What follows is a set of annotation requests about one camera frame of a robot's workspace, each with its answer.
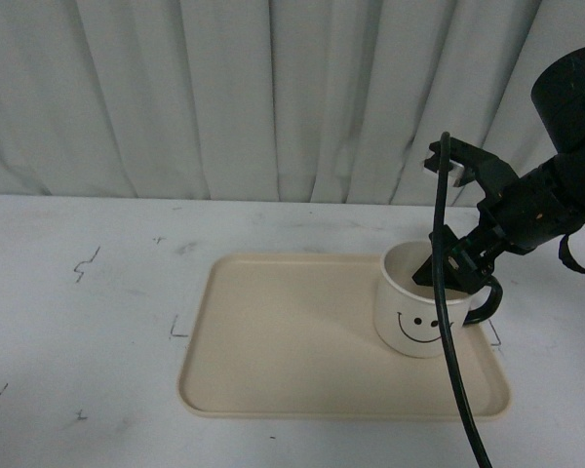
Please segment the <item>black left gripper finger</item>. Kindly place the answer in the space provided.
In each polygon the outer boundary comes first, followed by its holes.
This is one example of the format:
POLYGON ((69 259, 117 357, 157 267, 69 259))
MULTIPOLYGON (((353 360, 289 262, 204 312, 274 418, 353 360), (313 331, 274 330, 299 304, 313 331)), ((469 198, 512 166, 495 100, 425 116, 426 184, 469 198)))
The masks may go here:
MULTIPOLYGON (((457 245, 458 238, 453 231, 444 225, 441 231, 442 234, 442 259, 443 259, 443 273, 446 286, 459 286, 456 274, 456 267, 453 266, 449 259, 453 257, 452 249, 457 245)), ((419 286, 433 286, 433 256, 430 255, 424 263, 413 273, 412 279, 419 286)))

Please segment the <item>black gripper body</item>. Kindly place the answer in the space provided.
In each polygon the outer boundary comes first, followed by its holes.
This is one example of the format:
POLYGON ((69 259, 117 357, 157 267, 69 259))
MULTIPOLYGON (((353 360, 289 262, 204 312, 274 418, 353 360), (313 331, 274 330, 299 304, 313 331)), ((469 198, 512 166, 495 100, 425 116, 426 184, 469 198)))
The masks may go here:
POLYGON ((519 177, 514 210, 477 205, 479 224, 455 248, 494 263, 505 252, 528 254, 585 224, 585 163, 544 163, 519 177))

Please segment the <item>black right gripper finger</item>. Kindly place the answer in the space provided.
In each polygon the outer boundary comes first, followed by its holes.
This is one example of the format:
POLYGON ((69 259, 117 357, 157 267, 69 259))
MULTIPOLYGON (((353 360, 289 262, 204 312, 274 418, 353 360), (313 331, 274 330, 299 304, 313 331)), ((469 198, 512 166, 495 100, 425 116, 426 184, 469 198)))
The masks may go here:
POLYGON ((448 288, 473 294, 487 283, 493 263, 466 251, 449 250, 444 257, 445 284, 448 288))

